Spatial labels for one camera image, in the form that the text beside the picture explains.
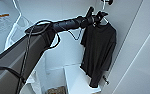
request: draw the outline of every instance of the shelf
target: shelf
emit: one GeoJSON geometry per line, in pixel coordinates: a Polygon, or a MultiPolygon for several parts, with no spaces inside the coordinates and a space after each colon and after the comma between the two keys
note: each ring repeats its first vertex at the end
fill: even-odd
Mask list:
{"type": "Polygon", "coordinates": [[[101,89],[89,86],[90,77],[80,68],[80,64],[65,66],[65,76],[68,94],[92,94],[100,92],[101,89]]]}

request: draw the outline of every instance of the hanging rod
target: hanging rod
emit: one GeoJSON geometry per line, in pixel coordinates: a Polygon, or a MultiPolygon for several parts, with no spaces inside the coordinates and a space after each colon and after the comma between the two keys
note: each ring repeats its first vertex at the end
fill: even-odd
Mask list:
{"type": "Polygon", "coordinates": [[[113,3],[113,0],[109,0],[109,1],[105,1],[105,2],[108,2],[108,4],[111,5],[113,3]]]}

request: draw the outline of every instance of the black cable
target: black cable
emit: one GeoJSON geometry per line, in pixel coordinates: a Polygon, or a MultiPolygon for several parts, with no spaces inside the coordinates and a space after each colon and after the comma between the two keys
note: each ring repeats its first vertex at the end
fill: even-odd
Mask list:
{"type": "MultiPolygon", "coordinates": [[[[45,21],[46,21],[46,22],[51,22],[51,21],[48,21],[48,20],[39,21],[39,22],[37,22],[36,24],[33,25],[33,27],[31,28],[31,31],[29,32],[28,40],[27,40],[27,47],[26,47],[26,51],[25,51],[25,54],[24,54],[23,63],[22,63],[22,66],[21,66],[21,72],[20,72],[20,75],[21,75],[21,76],[24,75],[25,65],[26,65],[26,61],[27,61],[27,58],[28,58],[28,52],[29,52],[29,46],[30,46],[30,39],[31,39],[31,35],[32,35],[32,32],[33,32],[33,29],[34,29],[35,26],[37,26],[39,23],[45,22],[45,21]]],[[[40,32],[38,32],[38,33],[34,33],[34,35],[35,35],[35,34],[43,33],[43,32],[45,31],[45,29],[47,29],[47,27],[49,26],[49,24],[47,24],[47,26],[46,26],[42,31],[40,31],[40,32]]],[[[19,94],[19,93],[20,93],[21,85],[22,85],[21,79],[19,79],[16,94],[19,94]]]]}
{"type": "Polygon", "coordinates": [[[68,31],[68,32],[73,36],[74,40],[79,40],[80,35],[81,35],[82,28],[81,28],[81,30],[80,30],[80,32],[79,32],[78,37],[76,38],[76,37],[74,36],[74,34],[73,34],[71,31],[66,30],[64,27],[60,26],[59,23],[58,23],[58,26],[59,26],[60,28],[62,28],[63,30],[68,31]]]}

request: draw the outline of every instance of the black shirt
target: black shirt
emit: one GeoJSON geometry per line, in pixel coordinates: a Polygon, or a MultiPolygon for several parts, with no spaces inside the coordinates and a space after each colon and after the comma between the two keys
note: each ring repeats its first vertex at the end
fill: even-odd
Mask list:
{"type": "Polygon", "coordinates": [[[98,87],[103,71],[108,71],[116,45],[116,30],[110,23],[90,25],[85,29],[81,44],[85,47],[81,68],[91,77],[90,86],[98,87]]]}

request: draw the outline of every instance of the hanger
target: hanger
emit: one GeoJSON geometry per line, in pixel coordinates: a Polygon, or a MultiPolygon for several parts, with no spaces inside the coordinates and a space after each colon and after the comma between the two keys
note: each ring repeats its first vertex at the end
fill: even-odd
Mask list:
{"type": "MultiPolygon", "coordinates": [[[[103,3],[102,11],[105,9],[105,2],[106,2],[105,0],[103,0],[103,1],[104,1],[104,3],[103,3]]],[[[103,17],[103,18],[104,18],[104,20],[105,20],[106,23],[109,23],[108,20],[105,17],[103,17]]]]}
{"type": "Polygon", "coordinates": [[[18,23],[19,20],[20,20],[21,18],[23,18],[23,19],[25,19],[25,20],[27,21],[27,22],[25,22],[25,23],[28,25],[30,21],[22,15],[21,11],[20,11],[19,8],[17,7],[17,4],[16,4],[15,0],[13,0],[13,4],[14,4],[14,7],[15,7],[15,8],[17,9],[17,11],[19,12],[19,17],[17,18],[17,20],[16,20],[15,23],[18,23]]]}

